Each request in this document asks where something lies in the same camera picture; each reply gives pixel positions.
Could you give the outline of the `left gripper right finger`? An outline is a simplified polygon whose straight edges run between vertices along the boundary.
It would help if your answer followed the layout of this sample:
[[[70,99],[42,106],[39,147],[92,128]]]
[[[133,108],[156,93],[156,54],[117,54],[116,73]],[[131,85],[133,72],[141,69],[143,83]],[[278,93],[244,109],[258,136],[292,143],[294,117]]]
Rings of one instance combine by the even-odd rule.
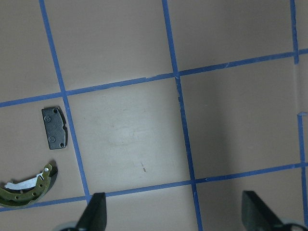
[[[242,192],[242,224],[246,231],[283,231],[284,224],[254,191]]]

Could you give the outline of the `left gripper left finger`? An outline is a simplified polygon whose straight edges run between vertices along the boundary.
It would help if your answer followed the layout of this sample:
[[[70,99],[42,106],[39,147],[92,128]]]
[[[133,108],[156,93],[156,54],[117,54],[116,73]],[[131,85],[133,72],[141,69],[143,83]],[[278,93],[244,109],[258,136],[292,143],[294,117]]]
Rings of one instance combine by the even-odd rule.
[[[95,193],[78,223],[77,231],[104,231],[107,225],[105,193]]]

